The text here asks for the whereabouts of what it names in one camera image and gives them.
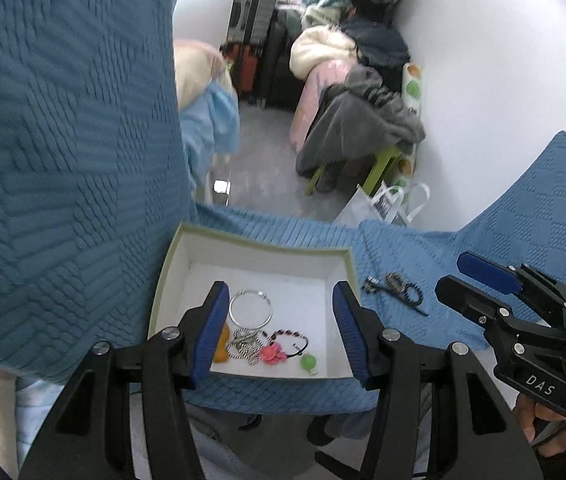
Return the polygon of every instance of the metal screw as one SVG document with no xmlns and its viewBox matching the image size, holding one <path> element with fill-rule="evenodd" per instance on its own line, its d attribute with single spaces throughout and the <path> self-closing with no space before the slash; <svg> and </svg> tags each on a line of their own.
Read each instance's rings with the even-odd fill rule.
<svg viewBox="0 0 566 480">
<path fill-rule="evenodd" d="M 97 355 L 103 355 L 110 351 L 110 343 L 107 341 L 99 341 L 92 347 L 92 352 Z"/>
<path fill-rule="evenodd" d="M 178 338 L 181 335 L 181 331 L 175 326 L 166 326 L 161 330 L 161 337 L 171 341 L 172 339 Z"/>
<path fill-rule="evenodd" d="M 460 341 L 457 341 L 456 343 L 452 343 L 452 352 L 454 352 L 457 355 L 467 355 L 467 352 L 469 351 L 470 349 L 467 347 L 465 343 L 461 343 Z"/>
<path fill-rule="evenodd" d="M 401 338 L 401 333 L 395 328 L 386 328 L 381 332 L 381 335 L 383 339 L 387 339 L 388 341 L 398 341 Z"/>
</svg>

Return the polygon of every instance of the textured blue bedspread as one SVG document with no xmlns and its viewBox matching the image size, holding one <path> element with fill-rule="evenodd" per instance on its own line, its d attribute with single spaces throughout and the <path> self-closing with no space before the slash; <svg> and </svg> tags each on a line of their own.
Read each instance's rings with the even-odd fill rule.
<svg viewBox="0 0 566 480">
<path fill-rule="evenodd" d="M 526 261 L 566 281 L 566 134 L 458 233 L 197 210 L 175 108 L 170 16 L 170 0 L 0 0 L 1 365 L 63 381 L 95 341 L 143 341 L 182 221 L 276 244 L 351 247 L 359 278 L 397 271 L 423 287 L 426 319 L 384 295 L 362 299 L 387 326 L 434 346 L 485 345 L 432 295 L 461 251 Z M 354 380 L 217 375 L 189 400 L 328 413 L 367 410 L 376 397 Z"/>
</svg>

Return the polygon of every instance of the white wall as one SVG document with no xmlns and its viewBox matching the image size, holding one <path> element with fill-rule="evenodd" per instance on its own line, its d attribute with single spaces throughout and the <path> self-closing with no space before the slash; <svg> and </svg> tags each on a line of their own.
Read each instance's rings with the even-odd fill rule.
<svg viewBox="0 0 566 480">
<path fill-rule="evenodd" d="M 455 230 L 566 130 L 566 0 L 403 0 L 396 24 L 424 71 L 415 225 Z"/>
</svg>

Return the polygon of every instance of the blue gripper pad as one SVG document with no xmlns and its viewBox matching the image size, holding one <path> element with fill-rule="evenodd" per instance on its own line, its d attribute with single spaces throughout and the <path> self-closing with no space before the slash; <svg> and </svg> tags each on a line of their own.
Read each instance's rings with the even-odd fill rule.
<svg viewBox="0 0 566 480">
<path fill-rule="evenodd" d="M 506 267 L 490 262 L 469 251 L 461 253 L 456 261 L 458 270 L 501 294 L 518 294 L 522 287 L 516 273 Z"/>
<path fill-rule="evenodd" d="M 230 308 L 230 289 L 227 284 L 215 282 L 202 306 L 209 309 L 209 314 L 194 347 L 190 377 L 195 386 L 209 375 L 218 339 L 227 319 L 227 311 Z"/>
<path fill-rule="evenodd" d="M 371 373 L 367 368 L 367 346 L 352 308 L 361 308 L 347 282 L 338 282 L 332 289 L 332 309 L 343 339 L 352 374 L 365 387 Z"/>
</svg>

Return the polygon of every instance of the green stool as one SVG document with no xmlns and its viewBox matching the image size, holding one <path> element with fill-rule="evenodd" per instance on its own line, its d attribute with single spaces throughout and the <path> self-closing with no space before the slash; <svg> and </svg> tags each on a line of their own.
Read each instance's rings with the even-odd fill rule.
<svg viewBox="0 0 566 480">
<path fill-rule="evenodd" d="M 397 164 L 399 158 L 403 152 L 398 148 L 398 146 L 392 146 L 387 150 L 383 150 L 382 152 L 375 153 L 375 157 L 377 158 L 377 162 L 374 164 L 374 167 L 370 170 L 365 182 L 363 183 L 363 191 L 365 191 L 368 195 L 372 196 L 378 189 L 381 184 L 381 179 L 385 172 L 392 167 L 394 164 Z M 312 178 L 305 186 L 305 194 L 311 195 L 316 187 L 316 183 L 319 181 L 320 176 L 325 171 L 325 166 L 319 166 L 314 171 Z"/>
</svg>

